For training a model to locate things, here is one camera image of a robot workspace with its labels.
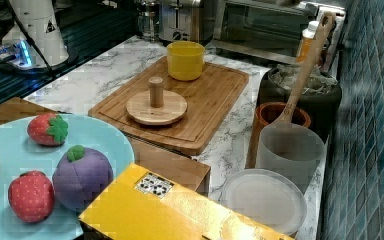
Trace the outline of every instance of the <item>marble countertop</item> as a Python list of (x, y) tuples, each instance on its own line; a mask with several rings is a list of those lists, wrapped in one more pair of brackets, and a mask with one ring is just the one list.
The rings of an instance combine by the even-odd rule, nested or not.
[[(90, 108), (165, 54), (166, 48), (162, 44), (132, 37), (24, 99), (53, 110), (87, 115)], [(211, 166), (209, 198), (218, 201), (226, 178), (244, 169), (258, 88), (269, 68), (252, 64), (246, 59), (218, 56), (211, 43), (206, 46), (204, 60), (238, 69), (250, 76), (248, 85), (208, 146), (202, 154), (193, 156)], [(304, 195), (308, 206), (307, 217), (296, 239), (316, 239), (324, 163), (325, 159), (316, 169)]]

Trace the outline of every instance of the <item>printed label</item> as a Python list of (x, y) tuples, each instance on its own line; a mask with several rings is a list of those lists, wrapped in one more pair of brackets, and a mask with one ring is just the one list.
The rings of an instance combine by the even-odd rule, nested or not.
[(170, 181), (155, 174), (147, 173), (135, 186), (135, 189), (144, 194), (151, 193), (159, 198), (163, 198), (174, 186)]
[(55, 31), (55, 27), (54, 27), (54, 25), (52, 25), (51, 20), (49, 20), (48, 26), (46, 27), (46, 33), (50, 33), (50, 32), (53, 32), (53, 31)]

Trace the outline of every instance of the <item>container lid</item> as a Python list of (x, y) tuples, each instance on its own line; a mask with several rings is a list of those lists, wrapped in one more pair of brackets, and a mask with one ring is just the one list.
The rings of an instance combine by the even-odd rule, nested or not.
[(310, 30), (312, 32), (316, 32), (318, 26), (319, 26), (319, 22), (318, 21), (311, 21), (308, 24), (308, 30)]
[(298, 187), (265, 169), (247, 169), (230, 176), (224, 184), (221, 203), (287, 235), (298, 230), (307, 214)]

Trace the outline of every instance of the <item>blue tile wall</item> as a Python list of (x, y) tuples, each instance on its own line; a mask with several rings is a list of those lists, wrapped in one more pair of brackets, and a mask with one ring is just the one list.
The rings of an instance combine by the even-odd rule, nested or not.
[(323, 186), (321, 239), (384, 240), (384, 0), (348, 9), (343, 99)]

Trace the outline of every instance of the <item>toaster oven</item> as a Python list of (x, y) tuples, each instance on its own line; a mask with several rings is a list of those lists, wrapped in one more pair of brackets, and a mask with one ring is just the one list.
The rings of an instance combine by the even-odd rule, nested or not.
[(292, 64), (302, 31), (326, 11), (336, 14), (322, 51), (320, 69), (327, 72), (343, 35), (346, 10), (341, 7), (311, 2), (282, 7), (259, 0), (219, 0), (213, 44), (217, 49)]

